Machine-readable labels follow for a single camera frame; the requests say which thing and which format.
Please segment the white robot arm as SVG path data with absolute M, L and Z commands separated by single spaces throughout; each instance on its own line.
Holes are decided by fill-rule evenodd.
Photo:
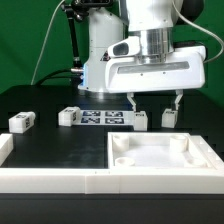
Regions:
M 172 29 L 194 20 L 203 0 L 80 0 L 89 13 L 90 55 L 79 88 L 100 94 L 200 88 L 205 83 L 205 47 L 175 45 Z

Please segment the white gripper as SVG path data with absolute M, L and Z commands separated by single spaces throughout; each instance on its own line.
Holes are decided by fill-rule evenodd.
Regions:
M 106 89 L 127 93 L 134 112 L 134 92 L 176 90 L 174 109 L 178 111 L 183 89 L 200 88 L 205 83 L 205 57 L 205 47 L 194 46 L 176 48 L 163 63 L 141 64 L 135 57 L 111 59 L 105 70 Z

